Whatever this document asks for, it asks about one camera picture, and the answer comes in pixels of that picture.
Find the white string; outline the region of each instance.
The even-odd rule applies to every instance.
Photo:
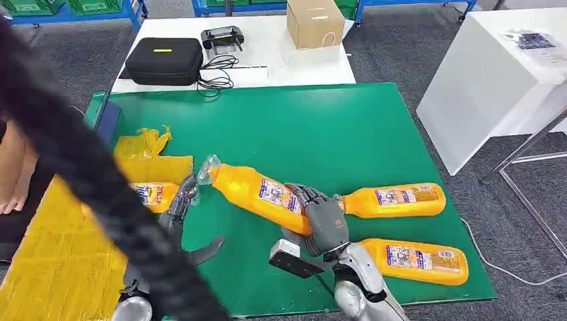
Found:
[[[482,255],[482,252],[480,252],[480,249],[479,249],[479,247],[478,247],[477,241],[475,240],[475,236],[473,235],[473,230],[471,229],[471,226],[469,225],[469,222],[465,221],[464,219],[461,219],[461,221],[463,221],[463,223],[467,226],[467,228],[468,228],[468,230],[469,230],[469,234],[470,234],[470,236],[471,236],[471,239],[473,240],[473,244],[475,245],[475,247],[476,247],[476,249],[477,249],[477,252],[478,252],[480,258],[481,258],[481,259],[484,261],[484,263],[486,263],[486,265],[488,265],[489,267],[495,268],[495,269],[497,269],[497,270],[499,270],[499,271],[502,271],[502,272],[506,273],[507,275],[509,275],[509,276],[511,276],[511,277],[513,277],[513,278],[515,278],[515,279],[517,279],[517,280],[519,280],[519,281],[521,281],[521,282],[523,282],[523,283],[525,283],[525,284],[529,284],[529,285],[531,285],[531,286],[542,286],[542,285],[544,285],[544,284],[546,284],[546,283],[548,283],[548,282],[551,282],[551,281],[553,281],[553,280],[555,280],[555,279],[558,279],[558,278],[567,276],[567,272],[565,272],[565,273],[561,273],[561,274],[558,274],[558,275],[556,275],[556,276],[553,276],[553,277],[551,277],[551,278],[549,278],[549,279],[547,279],[547,280],[545,280],[545,281],[533,283],[533,282],[526,281],[526,280],[522,279],[521,277],[519,277],[519,276],[517,276],[517,275],[515,275],[515,274],[513,274],[513,273],[511,273],[511,272],[509,272],[509,271],[506,271],[505,269],[503,269],[503,268],[501,268],[501,267],[499,267],[499,266],[496,266],[496,265],[494,265],[494,264],[488,262],[488,261],[484,258],[484,255]]]
[[[335,45],[336,34],[333,31],[331,31],[331,32],[325,33],[325,36],[323,36],[323,41],[321,41],[321,46],[319,48],[323,48],[323,46],[325,45],[325,40],[327,40],[328,35],[333,35],[333,43],[331,44],[331,46]],[[298,48],[297,50],[311,50],[311,48]]]
[[[85,116],[85,112],[83,112],[82,110],[80,110],[79,108],[76,108],[75,106],[70,106],[71,108],[73,108],[74,110],[77,110],[78,112],[81,113],[81,115]]]

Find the blue shelf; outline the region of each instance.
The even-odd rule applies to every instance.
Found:
[[[207,6],[206,0],[191,0],[191,2],[193,3],[193,11],[195,12],[195,17],[208,15],[210,13],[225,12],[225,8],[223,6],[220,7]],[[360,25],[360,22],[362,21],[362,11],[364,10],[364,7],[369,5],[410,5],[417,3],[449,3],[449,2],[466,2],[469,4],[463,15],[459,18],[459,20],[461,21],[461,18],[464,19],[467,13],[474,8],[477,0],[358,0],[355,22],[357,22],[357,25]],[[286,2],[253,3],[251,5],[232,6],[233,12],[270,11],[270,10],[285,10],[285,9],[286,9]]]
[[[208,15],[210,13],[224,13],[224,6],[210,7],[206,4],[205,0],[191,0],[193,2],[193,11],[195,17]],[[286,10],[286,2],[273,2],[273,3],[252,3],[250,5],[233,5],[233,12],[248,12],[248,11],[271,11],[271,10]]]
[[[142,11],[144,2],[139,1],[136,11],[131,7],[129,0],[123,0],[122,10],[115,13],[101,13],[97,15],[73,15],[71,8],[67,3],[55,15],[28,15],[28,16],[15,16],[12,17],[11,23],[15,25],[23,24],[42,24],[42,23],[61,23],[61,22],[79,22],[79,21],[94,21],[94,20],[109,20],[109,19],[130,19],[136,30],[140,29],[138,22],[138,15]]]

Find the yellow plastic bottle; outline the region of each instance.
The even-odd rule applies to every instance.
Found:
[[[435,183],[363,188],[337,197],[346,214],[362,218],[434,216],[445,208],[445,194]]]
[[[298,198],[284,185],[251,167],[222,164],[209,155],[197,175],[200,185],[212,184],[226,199],[243,209],[302,234],[311,234]]]
[[[174,183],[131,183],[130,187],[136,191],[138,197],[146,207],[156,214],[165,212],[177,194],[179,186]],[[82,205],[83,214],[92,217],[90,208]]]
[[[387,239],[365,239],[359,244],[385,276],[446,286],[460,286],[469,277],[467,258],[454,247]]]
[[[311,234],[297,197],[284,184],[251,167],[223,164],[216,155],[210,155],[197,180],[200,185],[212,184],[232,204],[296,233]],[[360,189],[340,198],[339,206],[347,214],[363,218],[436,215],[445,207],[445,196],[437,184],[401,185]]]

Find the black cable bundle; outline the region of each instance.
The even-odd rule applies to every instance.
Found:
[[[101,140],[72,113],[40,60],[1,17],[0,48],[0,114],[18,123],[45,164],[93,209],[110,239],[150,283],[163,310],[178,321],[228,321],[196,267],[142,205]]]
[[[211,61],[201,67],[201,70],[221,70],[225,75],[210,80],[205,80],[199,75],[199,80],[197,80],[197,92],[203,97],[215,98],[220,94],[221,89],[233,88],[234,82],[225,69],[233,68],[234,65],[239,62],[238,58],[233,55],[221,55],[211,59]],[[215,93],[213,95],[206,95],[199,91],[199,86],[204,89],[214,89]]]

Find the bottle label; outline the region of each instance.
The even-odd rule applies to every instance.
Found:
[[[280,183],[269,179],[262,179],[258,197],[301,215],[302,208],[299,199],[287,187]]]
[[[136,191],[144,205],[159,205],[163,196],[162,184],[133,184],[131,187]]]
[[[376,189],[376,198],[380,205],[410,204],[423,201],[436,201],[439,196],[434,189],[426,185],[417,185],[411,189]]]
[[[451,273],[459,273],[461,270],[457,254],[453,251],[427,253],[411,247],[387,245],[386,260],[388,265],[399,268]]]

